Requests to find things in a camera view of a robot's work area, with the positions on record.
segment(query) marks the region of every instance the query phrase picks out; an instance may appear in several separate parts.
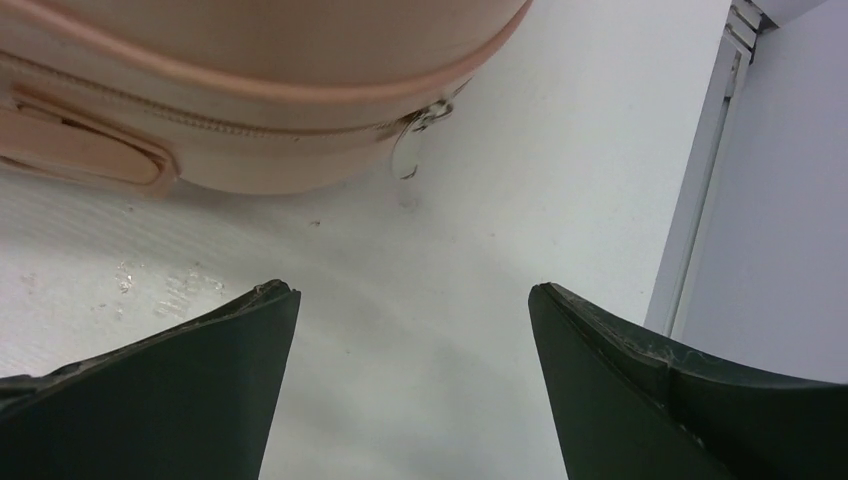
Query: pink bag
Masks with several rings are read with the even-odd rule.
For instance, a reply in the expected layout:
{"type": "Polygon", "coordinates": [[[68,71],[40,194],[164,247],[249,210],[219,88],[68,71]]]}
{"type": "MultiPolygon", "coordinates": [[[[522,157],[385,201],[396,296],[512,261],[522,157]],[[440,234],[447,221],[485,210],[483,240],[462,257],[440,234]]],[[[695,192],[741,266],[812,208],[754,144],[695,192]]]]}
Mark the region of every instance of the pink bag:
{"type": "Polygon", "coordinates": [[[0,167],[150,195],[329,185],[447,116],[530,3],[0,0],[0,167]]]}

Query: metal zipper slider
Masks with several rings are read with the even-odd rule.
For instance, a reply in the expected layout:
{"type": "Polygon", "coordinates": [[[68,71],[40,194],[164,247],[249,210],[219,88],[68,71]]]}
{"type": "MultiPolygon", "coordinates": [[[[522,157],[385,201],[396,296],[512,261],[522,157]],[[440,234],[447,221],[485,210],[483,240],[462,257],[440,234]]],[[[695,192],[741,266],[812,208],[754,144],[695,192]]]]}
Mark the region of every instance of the metal zipper slider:
{"type": "Polygon", "coordinates": [[[450,117],[452,113],[452,99],[439,100],[418,111],[395,142],[392,151],[392,174],[395,178],[407,180],[415,176],[421,160],[424,137],[421,132],[450,117]]]}

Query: black object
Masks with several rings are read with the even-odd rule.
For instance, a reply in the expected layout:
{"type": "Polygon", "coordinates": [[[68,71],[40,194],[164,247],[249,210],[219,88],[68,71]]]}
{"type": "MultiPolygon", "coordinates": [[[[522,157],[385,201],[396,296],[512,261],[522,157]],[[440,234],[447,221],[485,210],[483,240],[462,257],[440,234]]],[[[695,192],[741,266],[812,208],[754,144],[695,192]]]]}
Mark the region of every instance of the black object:
{"type": "Polygon", "coordinates": [[[0,379],[0,478],[256,479],[299,304],[272,281],[47,376],[0,379]]]}
{"type": "Polygon", "coordinates": [[[571,480],[848,478],[848,386],[713,357],[557,285],[530,315],[571,480]]]}

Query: zipper pull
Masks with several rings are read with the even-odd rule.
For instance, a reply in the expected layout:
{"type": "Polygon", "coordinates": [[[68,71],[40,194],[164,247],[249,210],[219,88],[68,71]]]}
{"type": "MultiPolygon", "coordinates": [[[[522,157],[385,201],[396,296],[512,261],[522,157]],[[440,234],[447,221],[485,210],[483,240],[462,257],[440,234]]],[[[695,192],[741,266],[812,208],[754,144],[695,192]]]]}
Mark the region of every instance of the zipper pull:
{"type": "Polygon", "coordinates": [[[421,134],[431,125],[451,116],[452,99],[438,102],[418,111],[412,121],[403,129],[392,151],[392,174],[399,180],[407,180],[418,172],[421,160],[421,147],[424,136],[421,134]]]}

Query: white table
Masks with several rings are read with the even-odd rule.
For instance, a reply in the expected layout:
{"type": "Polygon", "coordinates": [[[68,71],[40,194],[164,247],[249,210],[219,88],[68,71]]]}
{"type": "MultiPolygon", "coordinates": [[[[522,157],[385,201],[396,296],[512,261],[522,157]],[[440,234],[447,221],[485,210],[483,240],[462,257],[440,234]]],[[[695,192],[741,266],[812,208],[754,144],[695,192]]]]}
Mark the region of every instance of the white table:
{"type": "Polygon", "coordinates": [[[643,321],[729,3],[537,0],[408,182],[156,203],[0,177],[0,375],[279,277],[304,296],[263,478],[564,478],[527,294],[643,321]]]}

